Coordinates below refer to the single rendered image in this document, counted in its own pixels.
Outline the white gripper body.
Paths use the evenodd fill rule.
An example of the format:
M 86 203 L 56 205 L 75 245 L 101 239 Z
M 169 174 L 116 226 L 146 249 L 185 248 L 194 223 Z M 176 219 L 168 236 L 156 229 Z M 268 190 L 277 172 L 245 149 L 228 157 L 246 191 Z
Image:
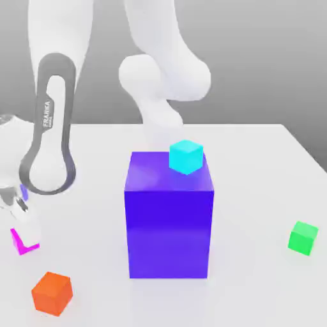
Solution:
M 19 235 L 25 247 L 31 247 L 41 241 L 41 227 L 37 214 L 32 208 L 25 211 L 21 208 L 13 208 L 11 213 L 14 217 L 13 228 Z

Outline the small magenta cube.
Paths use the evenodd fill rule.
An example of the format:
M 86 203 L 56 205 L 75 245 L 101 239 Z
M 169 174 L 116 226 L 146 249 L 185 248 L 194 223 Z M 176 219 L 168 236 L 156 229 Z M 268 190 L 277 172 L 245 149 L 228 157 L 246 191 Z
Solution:
M 14 228 L 10 229 L 10 232 L 11 232 L 13 244 L 14 244 L 15 248 L 17 249 L 17 252 L 19 253 L 19 255 L 24 255 L 24 254 L 31 252 L 33 250 L 36 250 L 37 248 L 40 247 L 39 243 L 37 243 L 33 246 L 30 246 L 30 247 L 26 247 L 23 244 L 19 234 L 16 232 L 16 230 Z

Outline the small orange cube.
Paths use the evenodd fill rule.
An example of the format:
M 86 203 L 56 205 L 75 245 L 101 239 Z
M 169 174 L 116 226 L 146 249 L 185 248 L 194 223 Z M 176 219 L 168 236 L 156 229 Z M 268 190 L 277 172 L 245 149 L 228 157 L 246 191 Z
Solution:
M 60 316 L 73 297 L 70 277 L 46 272 L 31 290 L 35 309 Z

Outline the small cyan cube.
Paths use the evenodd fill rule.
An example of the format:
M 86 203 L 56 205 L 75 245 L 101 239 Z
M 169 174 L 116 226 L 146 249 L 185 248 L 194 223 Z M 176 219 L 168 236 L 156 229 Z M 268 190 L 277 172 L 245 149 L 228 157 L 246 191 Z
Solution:
M 203 145 L 190 140 L 182 140 L 169 147 L 169 167 L 189 175 L 203 166 Z

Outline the small green cube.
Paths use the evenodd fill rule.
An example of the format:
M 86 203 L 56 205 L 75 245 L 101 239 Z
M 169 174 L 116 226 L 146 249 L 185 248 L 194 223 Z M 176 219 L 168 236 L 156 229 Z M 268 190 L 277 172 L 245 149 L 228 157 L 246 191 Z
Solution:
M 316 226 L 297 221 L 291 231 L 288 248 L 309 256 L 318 231 L 319 229 Z

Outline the large purple box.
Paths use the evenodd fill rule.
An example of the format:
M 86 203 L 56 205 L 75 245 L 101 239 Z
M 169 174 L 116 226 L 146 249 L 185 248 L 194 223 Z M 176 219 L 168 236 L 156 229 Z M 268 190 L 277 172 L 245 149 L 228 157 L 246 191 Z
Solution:
M 184 175 L 166 152 L 134 151 L 124 196 L 130 278 L 208 276 L 214 187 L 206 163 Z

